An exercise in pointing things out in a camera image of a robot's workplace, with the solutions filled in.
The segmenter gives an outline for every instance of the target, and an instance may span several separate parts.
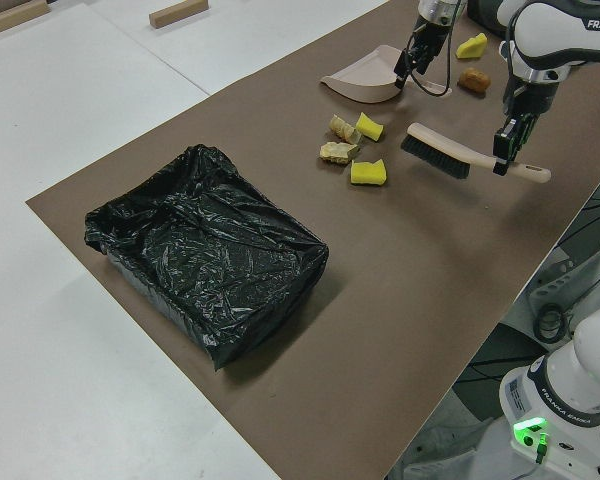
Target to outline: black trash bag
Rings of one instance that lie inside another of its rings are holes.
[[[189,147],[86,216],[85,242],[222,368],[289,318],[329,250],[217,148]]]

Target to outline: hand brush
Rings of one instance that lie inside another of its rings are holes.
[[[409,125],[407,137],[401,146],[404,151],[459,179],[469,176],[471,165],[493,170],[496,163],[494,157],[471,150],[420,123]],[[545,183],[551,179],[550,170],[518,162],[509,164],[507,174],[536,183]]]

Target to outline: brown table surface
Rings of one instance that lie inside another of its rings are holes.
[[[414,21],[414,5],[389,2],[28,202],[285,480],[381,479],[600,181],[599,65],[572,73],[519,156],[553,171],[545,185],[477,168],[458,181],[399,148],[418,121],[490,152],[507,75],[493,37],[481,60],[452,59],[454,79],[465,66],[491,75],[484,99],[409,89],[361,105],[319,84],[380,44],[401,48]],[[463,17],[454,50],[478,31]],[[428,78],[444,70],[439,58]],[[349,167],[317,158],[334,140],[331,115],[355,123],[361,110],[386,125],[359,156],[384,159],[380,188],[352,186]],[[289,325],[219,372],[82,239],[85,213],[197,143],[224,151],[331,252]]]

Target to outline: beige dustpan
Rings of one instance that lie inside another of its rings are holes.
[[[361,58],[343,70],[320,80],[331,89],[347,98],[361,103],[379,103],[389,100],[400,93],[394,85],[396,74],[393,68],[400,58],[401,50],[380,45],[369,55]],[[421,81],[427,89],[442,93],[444,86],[437,83]],[[415,85],[413,79],[407,79],[407,85]]]

